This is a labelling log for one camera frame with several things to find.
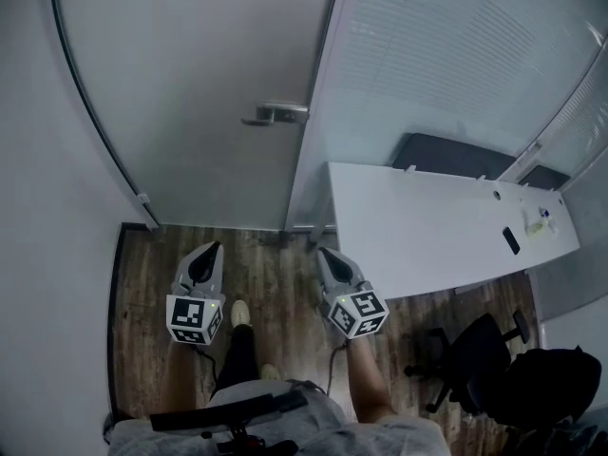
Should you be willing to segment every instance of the gray wall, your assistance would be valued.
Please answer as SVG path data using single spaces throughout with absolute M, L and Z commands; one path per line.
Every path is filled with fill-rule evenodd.
M 579 419 L 582 426 L 598 426 L 599 430 L 608 431 L 608 407 L 596 408 L 583 414 Z
M 608 296 L 541 323 L 542 347 L 573 350 L 577 346 L 608 366 Z M 608 405 L 608 370 L 603 370 L 590 409 Z
M 608 153 L 563 194 L 581 248 L 533 269 L 540 320 L 608 294 Z
M 42 1 L 0 0 L 0 452 L 102 456 L 112 261 L 143 217 L 64 88 Z

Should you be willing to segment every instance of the cable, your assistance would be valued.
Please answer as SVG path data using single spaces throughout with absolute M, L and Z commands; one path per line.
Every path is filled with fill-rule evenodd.
M 205 358 L 207 358 L 209 361 L 211 361 L 211 374 L 213 375 L 213 381 L 215 383 L 218 382 L 218 376 L 216 374 L 216 359 L 211 356 L 210 354 L 207 354 L 204 349 L 202 348 L 202 346 L 200 345 L 191 345 L 194 348 L 194 351 L 197 352 L 198 354 L 202 354 Z
M 332 355 L 330 356 L 330 380 L 327 383 L 327 392 L 326 395 L 329 397 L 330 392 L 332 391 L 332 378 L 333 378 L 333 359 L 335 358 L 338 352 L 345 350 L 348 346 L 348 340 L 344 342 L 343 345 L 334 348 L 332 351 Z

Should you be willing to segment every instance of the white sneaker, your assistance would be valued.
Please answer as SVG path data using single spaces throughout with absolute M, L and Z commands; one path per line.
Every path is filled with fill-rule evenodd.
M 232 305 L 230 320 L 232 321 L 233 328 L 239 324 L 246 324 L 249 326 L 251 317 L 249 315 L 249 308 L 244 300 L 238 300 Z
M 270 365 L 269 363 L 262 365 L 262 369 L 259 372 L 259 378 L 262 380 L 282 380 L 275 365 Z

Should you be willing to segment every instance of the door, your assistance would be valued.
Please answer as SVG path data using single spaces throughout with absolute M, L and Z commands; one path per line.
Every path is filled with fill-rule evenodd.
M 332 0 L 59 0 L 102 130 L 160 223 L 282 229 Z

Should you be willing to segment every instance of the desk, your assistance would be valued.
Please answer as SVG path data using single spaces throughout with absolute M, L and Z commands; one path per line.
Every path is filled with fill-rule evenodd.
M 374 165 L 331 162 L 329 171 L 339 249 L 387 299 L 505 276 L 580 247 L 559 192 Z M 559 231 L 528 237 L 541 207 Z

